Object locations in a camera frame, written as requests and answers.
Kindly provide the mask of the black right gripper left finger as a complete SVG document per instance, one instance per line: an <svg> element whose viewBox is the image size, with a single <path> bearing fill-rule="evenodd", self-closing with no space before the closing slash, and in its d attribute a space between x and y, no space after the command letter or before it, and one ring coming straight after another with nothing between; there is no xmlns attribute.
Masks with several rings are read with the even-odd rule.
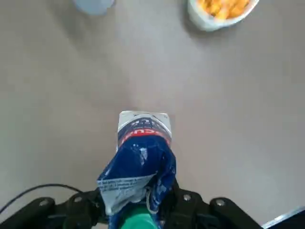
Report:
<svg viewBox="0 0 305 229"><path fill-rule="evenodd" d="M51 197L37 198L10 217L12 229L91 229L97 224L109 224L97 189L60 204Z"/></svg>

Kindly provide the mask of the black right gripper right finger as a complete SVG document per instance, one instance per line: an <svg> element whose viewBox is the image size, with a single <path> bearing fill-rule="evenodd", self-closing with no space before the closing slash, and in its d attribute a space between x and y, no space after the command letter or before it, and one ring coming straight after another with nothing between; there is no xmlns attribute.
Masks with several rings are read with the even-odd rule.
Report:
<svg viewBox="0 0 305 229"><path fill-rule="evenodd" d="M203 201L200 194L179 187L175 180L159 207L164 229L260 229L261 226L232 200Z"/></svg>

